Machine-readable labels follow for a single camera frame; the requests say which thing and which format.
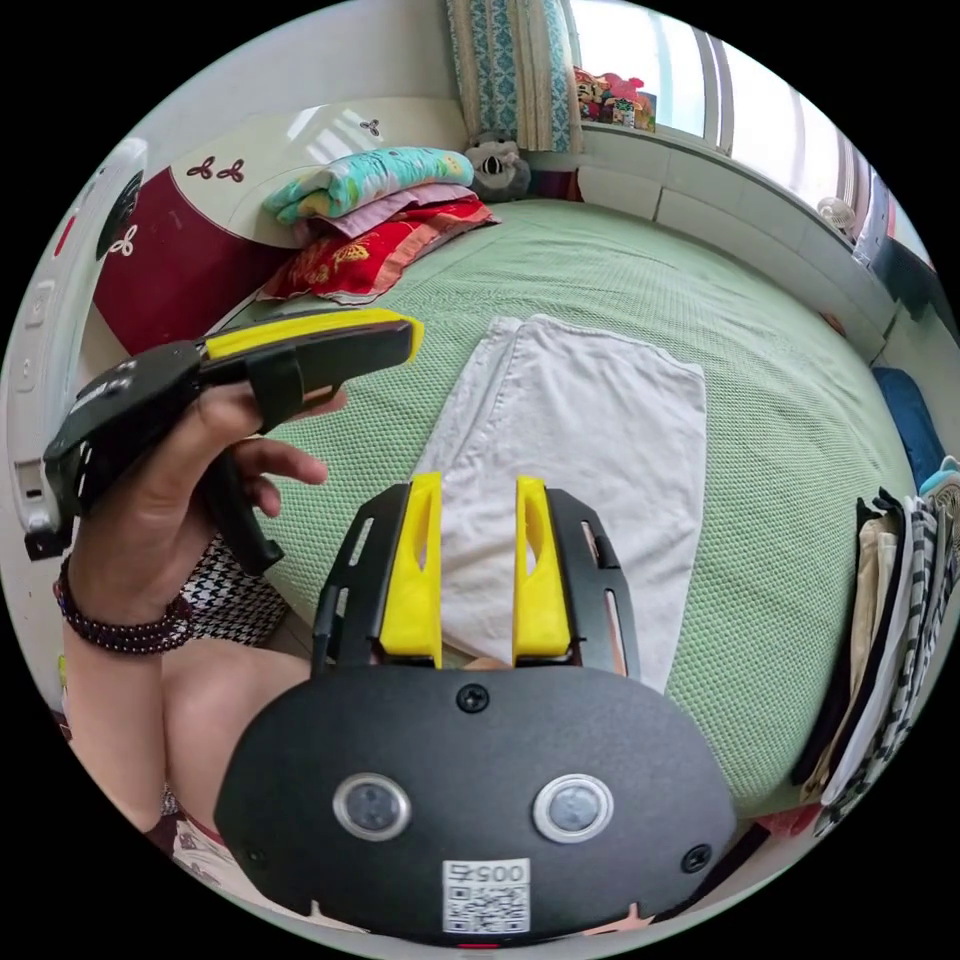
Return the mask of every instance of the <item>fan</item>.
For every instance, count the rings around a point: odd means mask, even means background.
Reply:
[[[857,215],[850,204],[844,203],[837,197],[828,197],[817,204],[817,213],[845,237],[852,237],[853,224]]]

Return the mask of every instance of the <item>finger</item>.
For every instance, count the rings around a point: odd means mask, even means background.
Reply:
[[[250,502],[268,517],[279,517],[282,498],[276,484],[266,477],[254,477],[244,484]]]
[[[323,392],[328,389],[328,387],[323,387],[320,390],[314,390],[312,393],[308,393],[303,398],[304,403],[310,403],[318,394],[323,396]],[[317,417],[323,413],[336,413],[346,405],[347,393],[341,387],[329,400],[325,400],[317,406],[311,407],[309,410],[304,410],[303,413],[298,413],[295,417],[291,417],[291,420],[305,420],[307,417]]]
[[[205,390],[148,457],[139,495],[151,504],[186,503],[214,459],[262,423],[249,383]]]
[[[242,440],[233,447],[233,458],[244,477],[272,473],[301,483],[320,484],[327,480],[325,463],[289,443],[270,437]]]

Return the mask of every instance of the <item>white towel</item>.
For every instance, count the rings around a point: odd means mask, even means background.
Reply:
[[[699,367],[550,317],[498,318],[417,466],[433,471],[446,643],[510,662],[516,480],[540,477],[599,515],[630,586],[641,679],[666,689],[703,516]]]

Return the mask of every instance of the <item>window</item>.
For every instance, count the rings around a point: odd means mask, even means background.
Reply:
[[[657,98],[658,127],[703,136],[706,98],[693,27],[623,0],[570,0],[570,11],[577,66],[639,77]]]
[[[657,97],[658,134],[696,139],[814,209],[828,197],[853,205],[862,193],[861,165],[842,134],[756,60],[625,0],[563,2],[577,65],[643,80]]]
[[[733,86],[731,158],[811,207],[836,196],[837,128],[806,97],[763,64],[723,45]]]

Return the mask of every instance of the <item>leg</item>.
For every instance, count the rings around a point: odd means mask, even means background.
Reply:
[[[163,659],[167,781],[177,802],[213,830],[233,750],[268,703],[310,676],[307,660],[227,640],[192,640]]]

